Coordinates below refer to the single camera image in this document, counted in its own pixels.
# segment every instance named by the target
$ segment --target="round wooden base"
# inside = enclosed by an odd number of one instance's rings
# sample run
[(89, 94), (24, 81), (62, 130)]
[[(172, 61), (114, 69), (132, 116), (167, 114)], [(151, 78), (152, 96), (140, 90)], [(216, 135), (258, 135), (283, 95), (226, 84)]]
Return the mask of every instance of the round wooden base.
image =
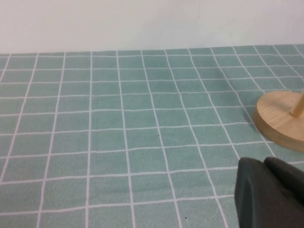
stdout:
[(254, 122), (259, 131), (273, 142), (304, 152), (304, 118), (290, 114), (299, 98), (299, 93), (289, 91), (263, 95), (257, 102)]

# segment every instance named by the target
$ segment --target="white wall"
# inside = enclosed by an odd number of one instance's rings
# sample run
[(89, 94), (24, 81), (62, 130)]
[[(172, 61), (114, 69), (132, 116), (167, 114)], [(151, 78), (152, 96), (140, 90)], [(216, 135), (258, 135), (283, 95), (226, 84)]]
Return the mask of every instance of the white wall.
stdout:
[(1, 0), (0, 53), (304, 43), (304, 0)]

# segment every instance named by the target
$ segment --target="wooden base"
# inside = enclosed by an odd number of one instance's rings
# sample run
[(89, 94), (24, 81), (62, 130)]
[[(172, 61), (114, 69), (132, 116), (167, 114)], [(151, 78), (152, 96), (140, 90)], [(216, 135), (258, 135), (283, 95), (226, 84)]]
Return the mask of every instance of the wooden base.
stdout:
[(299, 93), (289, 91), (263, 95), (257, 102), (254, 122), (259, 131), (273, 142), (304, 152), (304, 118), (290, 114), (299, 98)]

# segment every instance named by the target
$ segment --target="wooden stand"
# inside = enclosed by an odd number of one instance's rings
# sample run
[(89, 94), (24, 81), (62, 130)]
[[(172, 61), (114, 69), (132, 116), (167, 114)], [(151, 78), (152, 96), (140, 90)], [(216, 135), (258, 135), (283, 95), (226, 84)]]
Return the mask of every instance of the wooden stand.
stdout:
[(257, 102), (254, 122), (273, 142), (304, 152), (304, 91), (302, 94), (275, 91)]

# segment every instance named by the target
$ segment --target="black object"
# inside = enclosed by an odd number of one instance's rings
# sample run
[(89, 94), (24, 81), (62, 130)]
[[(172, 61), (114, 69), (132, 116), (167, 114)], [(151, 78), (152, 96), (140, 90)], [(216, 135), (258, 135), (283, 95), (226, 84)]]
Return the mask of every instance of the black object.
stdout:
[(304, 172), (277, 158), (238, 162), (240, 228), (304, 228)]

